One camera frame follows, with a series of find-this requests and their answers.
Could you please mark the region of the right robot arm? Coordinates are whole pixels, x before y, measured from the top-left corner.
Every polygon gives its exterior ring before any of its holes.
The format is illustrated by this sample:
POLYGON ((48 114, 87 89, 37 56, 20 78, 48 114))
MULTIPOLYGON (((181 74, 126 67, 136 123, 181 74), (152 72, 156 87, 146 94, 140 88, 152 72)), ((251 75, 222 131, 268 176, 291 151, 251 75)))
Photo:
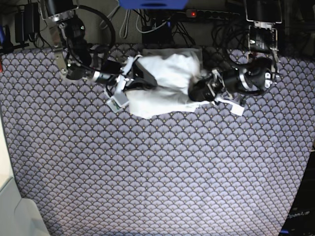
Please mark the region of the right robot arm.
POLYGON ((158 86, 154 76, 141 66, 142 55, 128 57, 122 63, 108 59, 116 42, 116 33, 103 13, 71 0, 41 0, 39 6, 43 20, 50 21, 53 52, 62 78, 71 81, 85 79, 104 85, 106 103, 115 113, 129 104, 128 90, 158 86), (76 14, 78 9, 93 13, 107 23, 111 36, 109 46, 91 49, 85 40, 85 25, 76 14))

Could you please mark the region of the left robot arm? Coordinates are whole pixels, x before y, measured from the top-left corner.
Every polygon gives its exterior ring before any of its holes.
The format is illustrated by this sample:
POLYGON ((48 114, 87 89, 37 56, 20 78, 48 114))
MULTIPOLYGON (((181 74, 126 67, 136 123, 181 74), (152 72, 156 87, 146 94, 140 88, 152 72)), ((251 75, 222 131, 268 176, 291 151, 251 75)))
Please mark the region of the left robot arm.
POLYGON ((220 47, 231 69, 213 69, 206 78, 190 86, 189 98, 214 105, 231 105, 231 112, 242 116, 247 96, 261 96, 279 78, 278 30, 283 21, 279 0, 246 0, 245 14, 229 18, 220 47), (238 63, 228 53, 228 45, 238 41, 247 48, 248 61, 238 63))

